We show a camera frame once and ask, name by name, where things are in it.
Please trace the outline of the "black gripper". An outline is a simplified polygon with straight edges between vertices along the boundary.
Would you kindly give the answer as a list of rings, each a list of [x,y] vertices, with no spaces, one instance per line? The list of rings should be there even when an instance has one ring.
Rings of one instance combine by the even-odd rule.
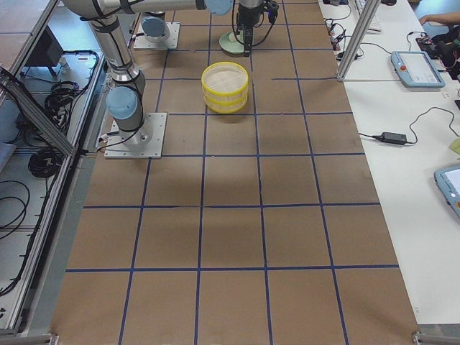
[[[244,46],[244,57],[249,57],[252,52],[253,29],[263,13],[267,13],[268,21],[274,24],[277,20],[279,5],[276,1],[269,0],[250,0],[239,1],[236,23],[242,25],[242,38]]]

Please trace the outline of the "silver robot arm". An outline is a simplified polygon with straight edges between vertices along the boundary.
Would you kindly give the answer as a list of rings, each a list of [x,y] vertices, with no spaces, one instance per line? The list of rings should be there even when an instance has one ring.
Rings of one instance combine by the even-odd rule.
[[[207,9],[223,15],[231,12],[231,31],[219,38],[220,48],[232,55],[249,57],[252,49],[261,45],[267,36],[259,42],[254,41],[254,29],[268,18],[271,26],[278,17],[279,5],[276,1],[206,1]],[[154,44],[165,43],[172,37],[172,25],[164,20],[163,12],[146,12],[142,15],[141,36]]]
[[[231,1],[65,1],[64,4],[81,20],[90,24],[114,80],[106,98],[106,107],[114,118],[125,143],[142,135],[144,125],[143,91],[145,78],[134,63],[124,40],[118,14],[141,14],[168,10],[209,10],[224,15]]]

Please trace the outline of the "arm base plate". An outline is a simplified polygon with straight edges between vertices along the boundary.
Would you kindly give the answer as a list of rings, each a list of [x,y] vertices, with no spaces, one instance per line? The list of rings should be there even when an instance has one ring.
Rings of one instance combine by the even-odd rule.
[[[157,21],[157,18],[140,24],[135,34],[135,50],[175,50],[178,46],[179,22]]]
[[[119,130],[113,120],[111,130],[117,134],[110,136],[104,150],[107,159],[144,159],[162,157],[162,148],[167,121],[166,113],[146,113],[140,130],[132,133]]]

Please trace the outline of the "person forearm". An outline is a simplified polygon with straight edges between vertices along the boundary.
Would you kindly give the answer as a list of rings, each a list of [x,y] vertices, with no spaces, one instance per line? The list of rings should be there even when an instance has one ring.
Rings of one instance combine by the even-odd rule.
[[[435,22],[441,25],[455,25],[459,24],[460,13],[458,11],[453,11],[443,14],[427,14],[422,16],[418,21],[421,25],[427,22]]]

